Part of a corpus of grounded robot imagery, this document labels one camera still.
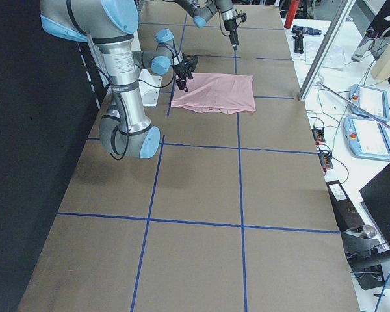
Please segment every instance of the table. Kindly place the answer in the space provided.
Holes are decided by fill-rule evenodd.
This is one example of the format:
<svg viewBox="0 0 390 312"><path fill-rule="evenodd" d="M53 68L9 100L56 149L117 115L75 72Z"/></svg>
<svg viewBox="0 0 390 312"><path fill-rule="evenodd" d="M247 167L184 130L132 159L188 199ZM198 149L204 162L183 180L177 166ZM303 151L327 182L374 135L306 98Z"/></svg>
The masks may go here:
<svg viewBox="0 0 390 312"><path fill-rule="evenodd" d="M293 25L321 29L323 30L323 34L326 34L330 22L296 19L294 20ZM286 29L285 32L289 42L291 56L294 60L294 67L298 81L300 85L302 85L306 74L309 71L310 65L307 65L306 62L302 60L305 57L304 54L301 55L294 53L294 40L292 38L291 30ZM309 40L321 42L323 37L305 35L304 47L306 42ZM349 90L352 85L360 82L367 68L374 60L371 53L367 52L365 57L360 62L351 62L351 56L353 55L360 41L361 35L354 23L351 21L345 22L343 28L341 29L340 35L336 39L335 45L343 47L346 65L343 70L335 70L331 68L321 69L320 75L324 79L324 84L326 86L330 87L336 92L342 92ZM366 85L373 84L376 84L376 88L387 91L390 106L390 84L387 81L377 81L373 79L371 75L368 75ZM323 114L322 110L326 114L332 115L337 120L340 120L343 114L345 114L345 116L350 114L349 109L345 111L346 104L340 99L337 99L333 94L327 91L322 91L320 92L319 96L320 101L318 100L318 88L315 86L311 89L309 95L305 99L305 105L309 117L317 116L318 118L321 118L324 121L325 126L337 126L337 122ZM313 126L314 121L315 119L309 120L311 127ZM361 206L363 199L359 193L359 190L364 187L379 171L387 166L388 162L358 159L354 157L348 149L347 143L345 141L342 124L336 136L335 132L336 130L333 128L326 128L325 139L329 147L332 148L334 146L333 156L344 163L349 170L349 178L345 183L343 183L343 187L346 190L352 203L356 207L357 211L360 213L363 221L366 224L372 224L372 221ZM387 130L387 134L390 138L390 131ZM333 165L334 169L326 172L325 180L327 182L334 180L339 180L341 182L344 181L347 175L345 168L343 168L343 166L335 160L333 160ZM380 241L384 241L381 237L379 237L379 235L377 235L376 238ZM364 311L374 311L374 307L377 301L377 297L375 297L374 294L379 293L381 289L364 291L361 289L357 281L354 281L354 287L356 289L360 308ZM379 311L390 311L390 289L386 290L386 295L387 297L382 299Z"/></svg>

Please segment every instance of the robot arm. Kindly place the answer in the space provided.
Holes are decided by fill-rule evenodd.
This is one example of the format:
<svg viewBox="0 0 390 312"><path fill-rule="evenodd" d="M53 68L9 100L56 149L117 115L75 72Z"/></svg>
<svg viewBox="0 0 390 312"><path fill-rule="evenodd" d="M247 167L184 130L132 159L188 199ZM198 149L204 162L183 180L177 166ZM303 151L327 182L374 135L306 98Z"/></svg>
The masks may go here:
<svg viewBox="0 0 390 312"><path fill-rule="evenodd" d="M114 157L150 158L155 155L160 131L145 115L139 90L141 68L164 75L170 67L180 88L192 78L197 58L177 53L168 29L158 32L156 51L132 52L138 12L133 0L41 0L43 29L54 36L87 42L90 36L102 53L114 95L101 118L99 136Z"/></svg>
<svg viewBox="0 0 390 312"><path fill-rule="evenodd" d="M224 28L229 32L229 41L234 50L237 50L239 45L239 36L237 34L237 27L240 23L247 20L246 13L238 13L234 10L232 0L208 0L203 8L199 3L193 0L175 0L189 15L193 17L194 24L199 28L204 27L207 22L220 11L222 20L224 21Z"/></svg>

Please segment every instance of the pink cloth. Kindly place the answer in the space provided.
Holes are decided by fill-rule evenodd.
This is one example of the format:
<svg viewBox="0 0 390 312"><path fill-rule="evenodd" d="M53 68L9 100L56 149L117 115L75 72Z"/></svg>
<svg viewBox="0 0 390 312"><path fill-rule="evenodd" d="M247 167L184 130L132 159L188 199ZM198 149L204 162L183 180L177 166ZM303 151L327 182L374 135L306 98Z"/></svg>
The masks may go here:
<svg viewBox="0 0 390 312"><path fill-rule="evenodd" d="M171 107L194 112L255 112L253 76L225 73L193 73L189 92L175 89Z"/></svg>

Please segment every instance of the black backdrop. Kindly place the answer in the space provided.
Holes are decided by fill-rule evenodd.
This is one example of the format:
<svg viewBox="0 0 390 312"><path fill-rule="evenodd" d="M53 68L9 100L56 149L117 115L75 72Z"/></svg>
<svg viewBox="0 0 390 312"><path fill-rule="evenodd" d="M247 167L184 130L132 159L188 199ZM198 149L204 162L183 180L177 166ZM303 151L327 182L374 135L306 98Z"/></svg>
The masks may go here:
<svg viewBox="0 0 390 312"><path fill-rule="evenodd" d="M97 114L77 44L39 13L39 0L0 0L0 312L18 306Z"/></svg>

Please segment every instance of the red object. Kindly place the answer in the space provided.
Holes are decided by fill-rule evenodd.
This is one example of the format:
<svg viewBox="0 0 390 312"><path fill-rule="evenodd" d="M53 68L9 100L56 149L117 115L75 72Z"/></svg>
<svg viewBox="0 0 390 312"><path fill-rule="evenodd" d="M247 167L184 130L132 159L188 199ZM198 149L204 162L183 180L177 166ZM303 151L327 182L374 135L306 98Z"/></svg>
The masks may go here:
<svg viewBox="0 0 390 312"><path fill-rule="evenodd" d="M289 11L287 13L285 28L291 28L293 19L296 16L296 11L298 10L300 0L292 0L291 5L289 6Z"/></svg>

